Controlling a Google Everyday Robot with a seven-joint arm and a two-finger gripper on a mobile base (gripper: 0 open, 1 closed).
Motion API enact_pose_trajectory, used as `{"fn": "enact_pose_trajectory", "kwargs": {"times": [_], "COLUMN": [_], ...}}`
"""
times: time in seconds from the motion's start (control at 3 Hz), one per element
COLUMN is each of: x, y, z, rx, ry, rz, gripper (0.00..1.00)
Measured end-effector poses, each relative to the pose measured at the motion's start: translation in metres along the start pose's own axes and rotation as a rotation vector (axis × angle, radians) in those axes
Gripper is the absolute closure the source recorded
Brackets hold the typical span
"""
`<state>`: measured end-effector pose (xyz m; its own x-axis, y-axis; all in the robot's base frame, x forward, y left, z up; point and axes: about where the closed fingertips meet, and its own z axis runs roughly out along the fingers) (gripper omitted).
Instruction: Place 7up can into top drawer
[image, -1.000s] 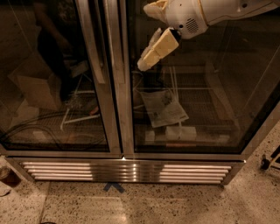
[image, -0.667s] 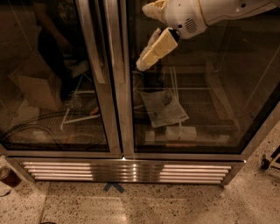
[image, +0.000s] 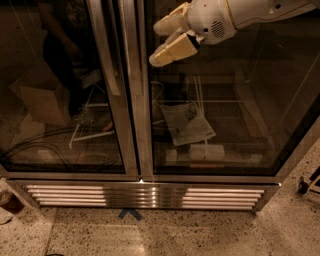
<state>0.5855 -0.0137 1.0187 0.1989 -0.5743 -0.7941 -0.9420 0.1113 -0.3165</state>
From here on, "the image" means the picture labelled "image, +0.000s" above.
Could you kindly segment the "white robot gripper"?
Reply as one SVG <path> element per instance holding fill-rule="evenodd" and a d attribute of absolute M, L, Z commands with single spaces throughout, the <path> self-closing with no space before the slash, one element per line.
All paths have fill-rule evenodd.
<path fill-rule="evenodd" d="M 204 38 L 204 44 L 218 44 L 236 33 L 227 0 L 193 0 L 191 4 L 184 2 L 157 21 L 153 30 L 159 36 L 168 36 L 177 30 L 188 31 L 189 25 L 197 35 Z M 149 57 L 149 63 L 154 67 L 163 67 L 196 54 L 199 47 L 194 36 L 187 33 L 171 35 Z"/>

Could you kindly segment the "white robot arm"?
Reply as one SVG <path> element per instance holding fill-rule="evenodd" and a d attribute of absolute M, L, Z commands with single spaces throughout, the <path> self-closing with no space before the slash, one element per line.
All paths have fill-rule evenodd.
<path fill-rule="evenodd" d="M 149 57 L 149 63 L 166 66 L 196 54 L 201 44 L 219 44 L 249 25 L 289 19 L 319 6 L 319 0 L 185 2 L 154 24 L 154 32 L 167 39 Z"/>

